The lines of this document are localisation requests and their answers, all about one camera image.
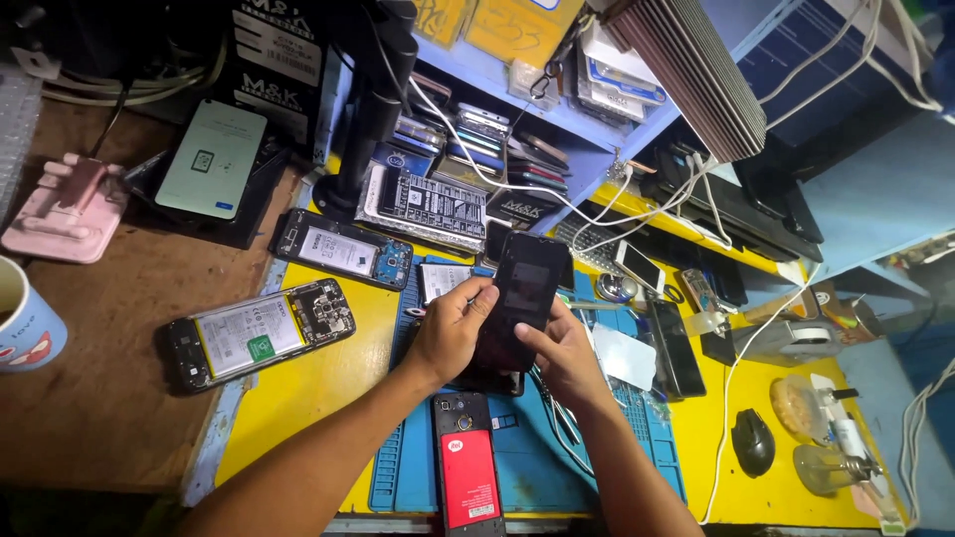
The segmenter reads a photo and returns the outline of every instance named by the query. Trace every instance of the blue repair mat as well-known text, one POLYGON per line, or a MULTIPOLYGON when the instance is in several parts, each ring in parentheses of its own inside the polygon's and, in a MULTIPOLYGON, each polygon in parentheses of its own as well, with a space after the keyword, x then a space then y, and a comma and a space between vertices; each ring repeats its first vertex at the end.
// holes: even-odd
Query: blue repair mat
MULTIPOLYGON (((454 263, 436 256, 414 257, 414 276, 398 301, 392 367, 397 363, 396 354, 406 348, 403 341, 414 322, 404 311, 421 307, 417 266, 422 261, 454 263)), ((586 274, 576 272, 575 284, 574 293, 565 293, 571 300, 596 301, 586 274)), ((633 318, 623 310, 594 313, 597 322, 611 329, 633 336, 638 333, 633 318)), ((627 405, 624 414, 637 440, 685 503, 687 493, 669 422, 656 416, 639 390, 624 386, 614 390, 614 396, 627 405)), ((378 450, 368 500, 372 511, 438 511, 430 403, 425 400, 419 404, 378 450)), ((492 437, 504 512, 585 513, 599 508, 596 483, 557 442, 550 414, 544 410, 541 394, 532 380, 526 379, 523 396, 488 396, 488 404, 491 416, 502 423, 492 437)), ((581 444, 572 448, 590 463, 581 444)))

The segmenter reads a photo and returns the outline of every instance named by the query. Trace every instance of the pink phone stand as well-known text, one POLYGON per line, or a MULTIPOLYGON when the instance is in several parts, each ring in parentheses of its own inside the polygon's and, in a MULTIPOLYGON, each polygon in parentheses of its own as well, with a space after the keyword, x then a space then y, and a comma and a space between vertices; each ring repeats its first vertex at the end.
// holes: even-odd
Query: pink phone stand
POLYGON ((63 162, 47 162, 43 171, 0 244, 37 257, 97 261, 129 202, 129 194, 118 187, 122 167, 67 153, 63 162))

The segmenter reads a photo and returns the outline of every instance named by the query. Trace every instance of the human hand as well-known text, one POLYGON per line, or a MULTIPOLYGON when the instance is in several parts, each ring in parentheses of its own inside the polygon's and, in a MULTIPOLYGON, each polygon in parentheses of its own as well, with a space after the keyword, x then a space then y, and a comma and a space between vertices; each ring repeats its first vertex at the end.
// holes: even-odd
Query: human hand
POLYGON ((480 327, 498 302, 500 292, 493 284, 491 278, 475 276, 437 297, 402 364, 424 372, 435 389, 464 371, 474 356, 480 327))
POLYGON ((519 323, 514 334, 537 351, 535 363, 541 368, 541 377, 560 404, 575 413, 583 413, 595 404, 616 408, 584 325, 560 298, 554 297, 550 321, 543 332, 519 323))

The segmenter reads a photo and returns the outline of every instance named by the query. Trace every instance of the yellow table surface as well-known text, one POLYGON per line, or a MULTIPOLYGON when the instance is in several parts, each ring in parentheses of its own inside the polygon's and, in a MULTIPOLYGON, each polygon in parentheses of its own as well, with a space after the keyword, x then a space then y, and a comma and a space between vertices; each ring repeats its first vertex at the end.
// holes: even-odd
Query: yellow table surface
MULTIPOLYGON (((447 257, 419 246, 414 247, 414 253, 447 257)), ((577 269, 593 272, 579 263, 577 269)), ((668 283, 675 285, 674 270, 668 272, 668 283)), ((283 287, 302 285, 328 276, 318 270, 290 264, 283 287)), ((216 485, 222 484, 280 441, 355 400, 388 372, 399 293, 346 278, 337 279, 353 310, 358 327, 356 334, 343 342, 259 372, 258 386, 244 395, 239 407, 216 475, 216 485)), ((693 314, 688 302, 680 305, 680 313, 684 316, 693 314)), ((673 402, 670 410, 690 510, 700 520, 706 511, 713 484, 716 446, 722 430, 723 379, 729 368, 702 356, 699 337, 690 341, 708 394, 673 402)), ((740 470, 728 442, 711 522, 878 527, 876 519, 856 510, 848 489, 841 489, 833 498, 821 498, 811 494, 799 481, 792 463, 793 449, 798 442, 782 428, 769 398, 770 383, 790 373, 807 377, 816 373, 830 377, 839 388, 846 387, 845 377, 834 358, 794 369, 746 360, 740 362, 730 389, 730 426, 735 423, 736 412, 754 408, 775 436, 775 462, 765 475, 749 478, 740 470)), ((874 447, 858 405, 851 399, 843 404, 859 420, 863 438, 874 447)), ((371 462, 340 511, 371 513, 368 508, 370 487, 371 462)))

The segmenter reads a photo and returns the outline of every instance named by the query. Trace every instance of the bubble wrap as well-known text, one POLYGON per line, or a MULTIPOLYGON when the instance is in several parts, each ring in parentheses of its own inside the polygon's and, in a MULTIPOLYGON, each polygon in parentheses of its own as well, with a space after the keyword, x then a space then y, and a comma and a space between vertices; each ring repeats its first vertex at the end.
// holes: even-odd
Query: bubble wrap
POLYGON ((7 218, 40 115, 43 80, 0 63, 0 222, 7 218))

